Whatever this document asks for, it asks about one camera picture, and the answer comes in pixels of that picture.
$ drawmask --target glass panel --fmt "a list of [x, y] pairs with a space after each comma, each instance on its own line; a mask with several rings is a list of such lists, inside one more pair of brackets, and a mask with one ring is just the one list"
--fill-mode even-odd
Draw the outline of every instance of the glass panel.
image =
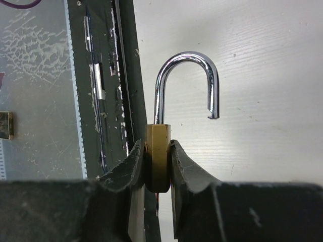
[[86, 177], [66, 16], [63, 0], [0, 4], [0, 111], [15, 123], [0, 141], [1, 179]]

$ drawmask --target padlock body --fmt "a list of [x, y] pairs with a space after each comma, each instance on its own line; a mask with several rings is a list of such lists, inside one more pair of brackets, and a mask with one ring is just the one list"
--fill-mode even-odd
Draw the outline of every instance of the padlock body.
[[170, 125], [146, 126], [145, 184], [152, 193], [170, 188], [170, 141]]

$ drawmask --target white wall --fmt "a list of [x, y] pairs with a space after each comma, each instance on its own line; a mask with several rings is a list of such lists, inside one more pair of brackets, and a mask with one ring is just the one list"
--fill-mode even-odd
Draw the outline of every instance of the white wall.
[[[200, 51], [218, 68], [221, 118], [207, 119], [202, 68], [182, 64], [167, 83], [172, 138], [220, 180], [323, 185], [323, 1], [134, 3], [149, 123], [163, 63]], [[170, 241], [170, 194], [160, 203], [163, 241]]]

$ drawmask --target padlock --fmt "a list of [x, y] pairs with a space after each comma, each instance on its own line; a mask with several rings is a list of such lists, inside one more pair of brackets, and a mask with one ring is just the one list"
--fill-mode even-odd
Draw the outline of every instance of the padlock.
[[153, 192], [166, 193], [171, 184], [171, 126], [164, 124], [165, 89], [167, 78], [174, 67], [182, 62], [194, 62], [203, 67], [207, 75], [207, 107], [210, 119], [219, 116], [219, 78], [215, 64], [207, 56], [193, 51], [171, 57], [161, 68], [156, 81], [154, 124], [146, 126], [145, 185]]

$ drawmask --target open shackle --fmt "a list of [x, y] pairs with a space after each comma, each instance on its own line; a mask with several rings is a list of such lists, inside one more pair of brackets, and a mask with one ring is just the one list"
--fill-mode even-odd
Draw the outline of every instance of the open shackle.
[[213, 61], [205, 54], [186, 51], [171, 57], [158, 73], [155, 88], [154, 124], [164, 123], [166, 81], [171, 71], [180, 63], [194, 62], [205, 70], [207, 76], [207, 108], [211, 112], [209, 119], [218, 119], [219, 110], [219, 76]]

